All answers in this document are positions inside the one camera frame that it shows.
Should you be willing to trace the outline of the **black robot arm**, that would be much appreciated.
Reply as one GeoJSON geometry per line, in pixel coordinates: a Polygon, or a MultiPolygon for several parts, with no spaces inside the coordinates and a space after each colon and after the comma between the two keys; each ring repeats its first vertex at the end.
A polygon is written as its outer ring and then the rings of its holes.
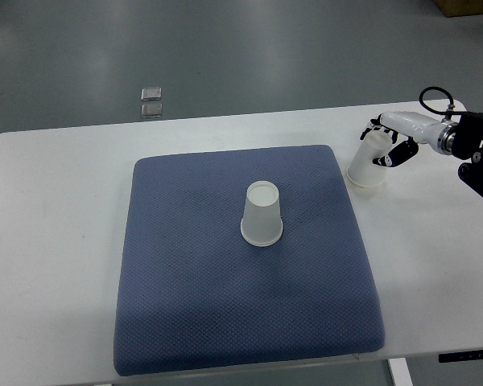
{"type": "Polygon", "coordinates": [[[419,103],[427,111],[444,117],[444,128],[436,130],[435,149],[463,161],[458,177],[483,198],[483,113],[456,111],[452,94],[438,86],[423,89],[419,103]],[[424,95],[430,91],[447,97],[448,107],[444,111],[426,104],[424,95]]]}

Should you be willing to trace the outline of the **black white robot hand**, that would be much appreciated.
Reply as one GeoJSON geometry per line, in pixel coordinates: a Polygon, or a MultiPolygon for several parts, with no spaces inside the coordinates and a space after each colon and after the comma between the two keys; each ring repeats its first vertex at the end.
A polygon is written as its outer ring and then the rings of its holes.
{"type": "Polygon", "coordinates": [[[436,153],[452,154],[452,140],[457,123],[448,119],[437,121],[421,113],[388,112],[371,119],[361,133],[360,140],[370,133],[387,133],[392,144],[402,135],[405,141],[391,149],[387,154],[374,158],[372,163],[382,167],[396,167],[413,158],[420,145],[429,145],[436,153]]]}

